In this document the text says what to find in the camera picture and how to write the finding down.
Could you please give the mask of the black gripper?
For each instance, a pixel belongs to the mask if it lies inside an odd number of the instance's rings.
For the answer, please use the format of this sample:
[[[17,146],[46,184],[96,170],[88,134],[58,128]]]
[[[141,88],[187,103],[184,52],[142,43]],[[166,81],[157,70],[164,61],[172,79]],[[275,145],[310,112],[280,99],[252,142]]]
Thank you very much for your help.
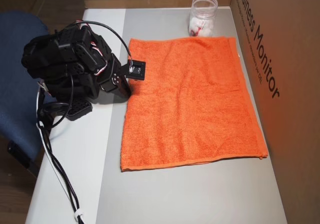
[[[121,97],[130,97],[132,94],[122,65],[114,54],[108,60],[105,70],[98,75],[98,84],[107,93],[118,91]]]

